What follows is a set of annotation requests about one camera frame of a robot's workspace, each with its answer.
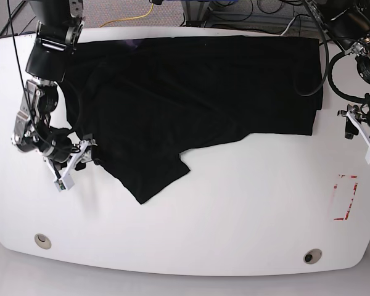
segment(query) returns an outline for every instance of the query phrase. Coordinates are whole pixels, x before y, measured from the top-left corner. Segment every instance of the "black cloth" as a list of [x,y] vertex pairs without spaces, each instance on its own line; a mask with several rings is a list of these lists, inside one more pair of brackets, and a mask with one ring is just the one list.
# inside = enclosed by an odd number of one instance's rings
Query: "black cloth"
[[80,138],[140,204],[186,175],[180,153],[250,133],[311,136],[323,92],[317,39],[155,38],[79,44],[60,84]]

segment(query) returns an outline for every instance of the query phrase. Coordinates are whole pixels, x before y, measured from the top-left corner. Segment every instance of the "white tabletop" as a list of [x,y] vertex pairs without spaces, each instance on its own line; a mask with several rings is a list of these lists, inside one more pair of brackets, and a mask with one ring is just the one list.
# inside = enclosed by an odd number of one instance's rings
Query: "white tabletop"
[[[264,36],[132,27],[85,29],[80,42],[223,35]],[[34,35],[16,40],[24,69]],[[352,57],[337,64],[334,76],[345,92],[370,92]],[[55,260],[148,273],[246,276],[352,267],[370,240],[370,165],[363,140],[344,138],[345,119],[337,111],[347,103],[327,84],[324,89],[312,137],[251,134],[186,152],[191,172],[144,205],[93,164],[73,172],[75,187],[58,193],[42,157],[21,154],[10,143],[22,89],[12,40],[0,39],[0,242]],[[68,126],[62,96],[52,125]],[[345,216],[352,198],[348,219],[335,220]],[[35,244],[37,233],[50,238],[51,249]],[[323,256],[307,265],[303,256],[311,249]]]

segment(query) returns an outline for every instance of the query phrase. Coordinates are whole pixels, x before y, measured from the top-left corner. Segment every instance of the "black shirt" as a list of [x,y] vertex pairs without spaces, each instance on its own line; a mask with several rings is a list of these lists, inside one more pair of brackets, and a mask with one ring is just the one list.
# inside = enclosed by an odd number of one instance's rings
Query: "black shirt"
[[189,172],[180,153],[250,133],[311,136],[317,39],[191,37],[79,44],[60,84],[77,135],[143,204]]

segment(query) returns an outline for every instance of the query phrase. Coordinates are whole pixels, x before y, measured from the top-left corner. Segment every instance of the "gray floor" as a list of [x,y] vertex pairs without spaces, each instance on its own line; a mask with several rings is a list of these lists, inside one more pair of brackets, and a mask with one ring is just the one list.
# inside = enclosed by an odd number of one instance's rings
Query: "gray floor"
[[[10,0],[11,10],[21,0]],[[239,0],[233,6],[227,7],[226,11],[235,11],[242,14],[249,14],[252,5],[254,13],[260,12],[257,7],[257,0]],[[267,11],[275,10],[279,7],[278,0],[260,0],[262,9]],[[86,28],[98,27],[102,23],[125,17],[133,17],[145,14],[150,8],[148,0],[84,0],[84,16],[86,17]],[[295,11],[304,13],[302,7],[295,7]],[[283,9],[277,15],[285,15],[291,17],[294,13],[294,8],[285,4]],[[25,8],[18,14],[14,20],[15,32],[20,32],[26,24],[34,17],[33,11],[27,4]],[[8,19],[6,0],[0,0],[0,30],[5,25]],[[110,26],[165,26],[177,27],[183,21],[183,9],[180,1],[164,1],[161,6],[155,6],[150,15],[137,20],[129,20],[124,22],[116,22]],[[27,31],[34,31],[36,20],[31,22],[27,27]]]

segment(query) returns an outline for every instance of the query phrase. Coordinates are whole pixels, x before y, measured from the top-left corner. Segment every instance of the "yellow cable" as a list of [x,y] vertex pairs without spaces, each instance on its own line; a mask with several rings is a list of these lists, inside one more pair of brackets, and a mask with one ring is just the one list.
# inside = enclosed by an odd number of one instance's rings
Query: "yellow cable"
[[109,23],[121,22],[121,21],[123,21],[123,20],[136,20],[136,19],[141,19],[141,18],[146,17],[147,15],[149,15],[149,14],[150,14],[150,12],[152,11],[152,8],[154,8],[154,3],[152,3],[152,5],[150,6],[149,11],[148,11],[146,14],[144,14],[144,15],[140,15],[140,16],[138,16],[138,17],[120,18],[120,19],[118,19],[118,20],[109,20],[108,22],[103,23],[99,28],[102,28],[102,27],[104,27],[104,26],[108,25]]

